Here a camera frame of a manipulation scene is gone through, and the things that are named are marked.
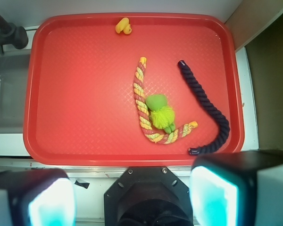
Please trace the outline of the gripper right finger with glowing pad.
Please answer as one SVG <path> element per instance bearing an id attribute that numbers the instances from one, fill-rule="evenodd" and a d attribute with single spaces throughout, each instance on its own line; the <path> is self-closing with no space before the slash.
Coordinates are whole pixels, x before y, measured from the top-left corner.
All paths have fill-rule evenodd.
<path id="1" fill-rule="evenodd" d="M 283 226 L 283 151 L 200 155 L 189 193 L 202 226 Z"/>

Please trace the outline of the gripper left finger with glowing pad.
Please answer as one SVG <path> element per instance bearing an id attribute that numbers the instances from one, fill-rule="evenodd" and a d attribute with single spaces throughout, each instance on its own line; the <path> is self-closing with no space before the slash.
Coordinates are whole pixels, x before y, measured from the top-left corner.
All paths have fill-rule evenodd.
<path id="1" fill-rule="evenodd" d="M 0 171 L 0 226 L 74 226 L 73 182 L 62 169 Z"/>

